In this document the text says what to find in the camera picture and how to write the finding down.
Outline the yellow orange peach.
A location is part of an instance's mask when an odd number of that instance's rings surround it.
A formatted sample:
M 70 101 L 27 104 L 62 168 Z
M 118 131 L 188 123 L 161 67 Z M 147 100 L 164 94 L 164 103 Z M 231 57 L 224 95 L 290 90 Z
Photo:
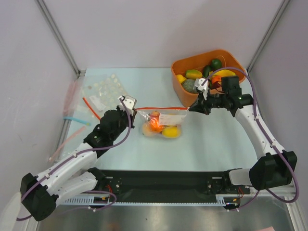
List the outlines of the yellow orange peach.
M 158 136 L 159 133 L 157 133 L 156 131 L 153 131 L 150 124 L 148 123 L 144 123 L 142 126 L 142 133 L 144 136 L 146 137 L 154 137 L 154 136 Z

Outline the clear zip top bag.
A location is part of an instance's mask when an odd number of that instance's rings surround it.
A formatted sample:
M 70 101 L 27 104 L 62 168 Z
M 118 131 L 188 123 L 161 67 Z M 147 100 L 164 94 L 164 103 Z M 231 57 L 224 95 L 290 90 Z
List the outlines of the clear zip top bag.
M 182 127 L 182 123 L 188 113 L 188 109 L 186 107 L 140 107 L 136 110 L 142 119 L 142 126 L 144 123 L 149 124 L 149 121 L 152 119 L 149 114 L 152 111 L 159 111 L 160 116 L 159 118 L 157 118 L 157 120 L 159 122 L 159 125 L 161 126 L 161 131 L 158 132 L 158 136 L 154 137 L 162 137 L 166 139 L 169 138 L 164 137 L 161 132 L 167 127 L 174 127 L 176 125 L 181 125 Z

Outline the orange tangerine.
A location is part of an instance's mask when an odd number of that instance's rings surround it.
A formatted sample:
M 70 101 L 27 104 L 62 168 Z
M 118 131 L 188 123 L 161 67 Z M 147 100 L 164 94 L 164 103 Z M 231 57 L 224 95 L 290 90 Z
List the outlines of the orange tangerine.
M 157 118 L 152 118 L 149 121 L 149 125 L 150 125 L 150 129 L 153 132 L 160 132 L 161 131 L 161 126 L 159 125 L 159 122 L 158 122 Z

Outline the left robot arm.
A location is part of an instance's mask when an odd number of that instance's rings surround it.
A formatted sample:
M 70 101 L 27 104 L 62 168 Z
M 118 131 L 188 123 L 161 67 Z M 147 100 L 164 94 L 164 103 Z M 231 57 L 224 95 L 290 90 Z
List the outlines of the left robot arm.
M 121 103 L 115 110 L 107 111 L 100 123 L 68 157 L 49 169 L 37 174 L 26 174 L 21 181 L 21 203 L 36 221 L 42 221 L 53 213 L 66 199 L 80 193 L 102 192 L 106 187 L 104 174 L 92 167 L 78 177 L 73 177 L 82 168 L 96 162 L 108 150 L 121 145 L 115 140 L 123 131 L 134 128 L 137 114 L 134 106 Z

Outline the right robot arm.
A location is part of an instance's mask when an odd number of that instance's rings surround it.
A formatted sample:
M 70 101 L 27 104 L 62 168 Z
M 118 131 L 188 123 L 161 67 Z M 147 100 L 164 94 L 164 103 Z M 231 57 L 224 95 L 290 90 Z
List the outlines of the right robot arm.
M 296 154 L 286 151 L 276 141 L 254 105 L 253 97 L 242 93 L 237 76 L 222 78 L 221 94 L 211 94 L 205 78 L 197 79 L 194 89 L 199 94 L 189 111 L 209 115 L 213 108 L 227 109 L 244 128 L 257 155 L 257 162 L 251 168 L 227 171 L 229 176 L 222 181 L 225 192 L 233 193 L 239 185 L 260 191 L 291 183 L 290 171 L 295 169 Z

